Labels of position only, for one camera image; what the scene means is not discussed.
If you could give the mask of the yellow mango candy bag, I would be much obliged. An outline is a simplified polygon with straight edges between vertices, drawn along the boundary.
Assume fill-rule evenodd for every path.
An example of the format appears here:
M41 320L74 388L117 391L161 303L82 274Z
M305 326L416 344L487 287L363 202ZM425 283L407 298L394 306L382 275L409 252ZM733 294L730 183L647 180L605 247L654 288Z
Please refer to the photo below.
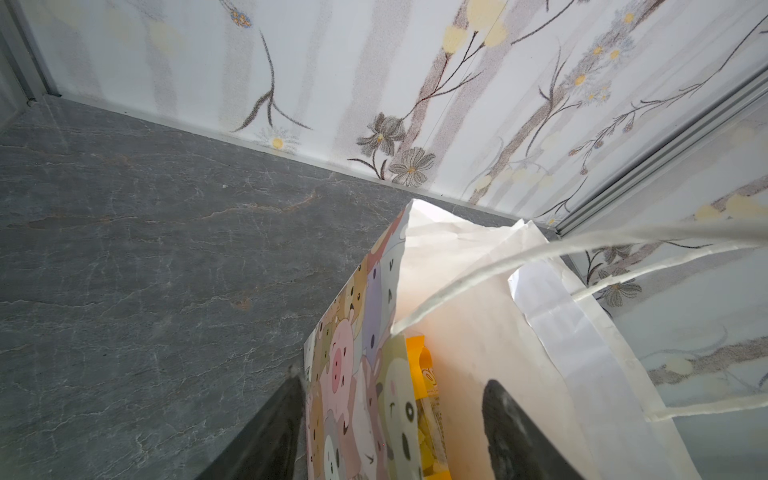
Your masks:
M424 336L406 339L409 368L418 410L418 439L425 479L451 480L444 442L440 393Z

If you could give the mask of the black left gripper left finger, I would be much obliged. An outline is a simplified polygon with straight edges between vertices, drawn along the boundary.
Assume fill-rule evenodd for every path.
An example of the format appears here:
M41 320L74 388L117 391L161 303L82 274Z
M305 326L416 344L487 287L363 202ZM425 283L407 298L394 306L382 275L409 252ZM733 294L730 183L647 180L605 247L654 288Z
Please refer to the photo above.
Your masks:
M281 480L294 475L304 413L300 378L286 379L197 480Z

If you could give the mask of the white cartoon paper bag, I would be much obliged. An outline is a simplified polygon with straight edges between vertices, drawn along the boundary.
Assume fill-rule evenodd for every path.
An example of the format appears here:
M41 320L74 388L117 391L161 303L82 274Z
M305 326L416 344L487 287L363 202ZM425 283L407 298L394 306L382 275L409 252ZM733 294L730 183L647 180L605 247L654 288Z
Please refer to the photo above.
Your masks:
M582 479L763 479L762 220L551 241L414 200L304 346L310 479L425 479L406 339L432 355L452 479L495 479L495 379Z

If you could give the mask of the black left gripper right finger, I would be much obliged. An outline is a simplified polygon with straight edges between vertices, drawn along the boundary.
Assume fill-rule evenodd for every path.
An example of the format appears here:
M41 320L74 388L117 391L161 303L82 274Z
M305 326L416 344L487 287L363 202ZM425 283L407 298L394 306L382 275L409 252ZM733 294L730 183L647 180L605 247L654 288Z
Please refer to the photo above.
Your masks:
M482 416L496 480L582 479L495 379L484 387Z

